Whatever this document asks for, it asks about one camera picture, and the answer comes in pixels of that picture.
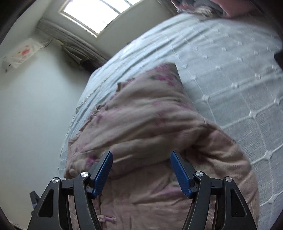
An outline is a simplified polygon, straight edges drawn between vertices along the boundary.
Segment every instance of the bed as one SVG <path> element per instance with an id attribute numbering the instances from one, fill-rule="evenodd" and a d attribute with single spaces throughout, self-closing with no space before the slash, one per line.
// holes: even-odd
<path id="1" fill-rule="evenodd" d="M 198 112 L 249 158 L 260 193 L 259 230 L 269 230 L 283 209 L 283 73 L 273 57 L 281 48 L 263 17 L 204 20 L 180 14 L 161 23 L 91 75 L 60 153 L 58 176 L 63 178 L 68 141 L 118 82 L 174 62 Z"/>

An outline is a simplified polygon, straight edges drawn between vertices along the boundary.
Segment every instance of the silver screw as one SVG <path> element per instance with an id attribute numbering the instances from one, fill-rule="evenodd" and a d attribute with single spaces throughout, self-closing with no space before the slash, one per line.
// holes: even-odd
<path id="1" fill-rule="evenodd" d="M 197 172 L 196 172 L 196 176 L 199 176 L 199 177 L 203 176 L 203 172 L 197 171 Z"/>
<path id="2" fill-rule="evenodd" d="M 52 183 L 57 183 L 59 181 L 59 178 L 58 177 L 55 177 L 52 179 Z"/>
<path id="3" fill-rule="evenodd" d="M 81 177 L 87 177 L 88 176 L 88 172 L 82 172 L 81 173 Z"/>
<path id="4" fill-rule="evenodd" d="M 228 182 L 232 182 L 232 181 L 233 181 L 233 179 L 232 179 L 231 177 L 229 177 L 229 176 L 227 176 L 227 177 L 225 178 L 225 180 L 228 181 Z"/>

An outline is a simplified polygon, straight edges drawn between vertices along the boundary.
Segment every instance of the window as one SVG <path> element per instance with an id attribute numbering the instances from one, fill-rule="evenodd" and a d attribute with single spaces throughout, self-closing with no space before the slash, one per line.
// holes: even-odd
<path id="1" fill-rule="evenodd" d="M 141 0 L 69 0 L 60 13 L 95 37 L 116 17 Z"/>

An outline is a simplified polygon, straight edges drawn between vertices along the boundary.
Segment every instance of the bedspread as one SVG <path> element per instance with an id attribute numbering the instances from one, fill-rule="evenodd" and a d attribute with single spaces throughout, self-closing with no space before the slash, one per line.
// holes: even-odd
<path id="1" fill-rule="evenodd" d="M 210 177 L 231 176 L 258 221 L 258 185 L 249 160 L 196 112 L 172 63 L 119 83 L 113 98 L 93 109 L 69 142 L 65 177 L 90 169 L 105 150 L 113 153 L 113 166 L 95 203 L 103 229 L 182 228 L 191 200 L 170 167 L 173 150 Z M 214 206 L 213 197 L 206 229 Z"/>

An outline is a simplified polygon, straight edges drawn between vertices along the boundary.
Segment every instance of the blue gripper pad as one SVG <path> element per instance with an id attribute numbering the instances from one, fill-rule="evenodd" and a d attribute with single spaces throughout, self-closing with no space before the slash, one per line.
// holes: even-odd
<path id="1" fill-rule="evenodd" d="M 175 172 L 179 185 L 181 187 L 182 192 L 188 197 L 191 198 L 192 191 L 190 189 L 190 180 L 189 177 L 184 170 L 181 162 L 178 160 L 175 152 L 172 152 L 170 155 L 171 166 Z"/>
<path id="2" fill-rule="evenodd" d="M 102 166 L 100 167 L 99 172 L 97 173 L 97 176 L 94 180 L 94 190 L 92 192 L 93 197 L 96 198 L 99 194 L 102 193 L 105 182 L 110 173 L 112 164 L 113 164 L 113 154 L 110 153 L 105 159 Z"/>

